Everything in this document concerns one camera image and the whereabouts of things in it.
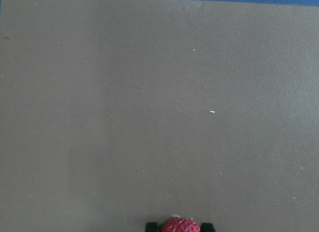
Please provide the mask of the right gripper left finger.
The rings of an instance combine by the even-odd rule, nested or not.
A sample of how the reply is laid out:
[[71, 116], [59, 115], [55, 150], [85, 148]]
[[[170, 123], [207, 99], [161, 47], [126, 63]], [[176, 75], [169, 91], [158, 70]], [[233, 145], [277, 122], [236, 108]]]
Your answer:
[[160, 232], [163, 222], [146, 222], [146, 232]]

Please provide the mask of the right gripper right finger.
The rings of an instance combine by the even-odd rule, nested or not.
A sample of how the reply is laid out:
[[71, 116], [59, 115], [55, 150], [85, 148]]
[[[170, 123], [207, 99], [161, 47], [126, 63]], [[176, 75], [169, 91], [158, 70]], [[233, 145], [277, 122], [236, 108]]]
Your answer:
[[213, 223], [203, 222], [201, 223], [201, 232], [216, 232]]

